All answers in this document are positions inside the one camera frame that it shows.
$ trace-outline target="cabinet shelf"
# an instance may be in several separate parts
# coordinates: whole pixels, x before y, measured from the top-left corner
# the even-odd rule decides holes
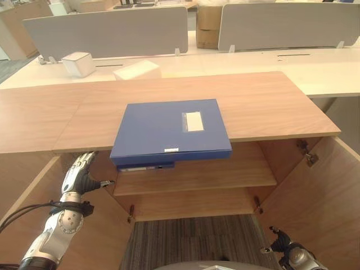
[[[114,196],[276,185],[256,142],[233,143],[232,148],[229,159],[179,161],[172,169],[119,173]]]

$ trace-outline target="blue binder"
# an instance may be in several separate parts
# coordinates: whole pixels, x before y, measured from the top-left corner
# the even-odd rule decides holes
[[[215,99],[128,104],[110,159],[121,168],[230,157]]]

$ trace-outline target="black cable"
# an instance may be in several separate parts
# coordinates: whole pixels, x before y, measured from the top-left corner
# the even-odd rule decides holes
[[[17,211],[13,212],[12,214],[10,214],[5,220],[4,222],[0,225],[0,233],[7,227],[9,226],[12,222],[14,222],[15,220],[17,220],[18,218],[20,218],[21,216],[25,215],[26,213],[38,209],[40,207],[45,207],[45,206],[54,206],[54,207],[59,207],[57,204],[60,202],[48,202],[46,204],[33,204],[33,205],[28,205],[25,206],[23,208],[18,209]]]
[[[3,223],[0,225],[0,228],[3,227],[3,225],[11,218],[13,217],[14,215],[16,215],[17,213],[27,209],[27,208],[33,208],[33,207],[36,207],[38,205],[41,205],[41,204],[31,204],[31,205],[28,205],[28,206],[25,206],[23,208],[20,208],[20,209],[17,209],[17,211],[14,211],[13,213],[11,213],[4,221]]]

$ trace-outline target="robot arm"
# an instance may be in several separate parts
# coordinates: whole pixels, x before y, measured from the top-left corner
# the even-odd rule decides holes
[[[96,182],[88,169],[95,157],[94,152],[81,155],[67,171],[61,187],[61,199],[51,211],[43,232],[35,239],[23,257],[21,270],[55,270],[80,230],[84,217],[92,214],[93,206],[82,202],[82,194],[112,184],[112,181]]]
[[[292,242],[289,236],[275,227],[270,230],[277,235],[277,240],[267,248],[262,248],[261,253],[283,253],[279,264],[285,270],[328,270],[315,256],[301,244]]]

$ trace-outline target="cabinet top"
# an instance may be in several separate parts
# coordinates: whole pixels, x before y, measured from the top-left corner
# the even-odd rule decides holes
[[[127,104],[211,98],[232,142],[340,133],[281,72],[92,82],[0,91],[0,153],[110,149]]]

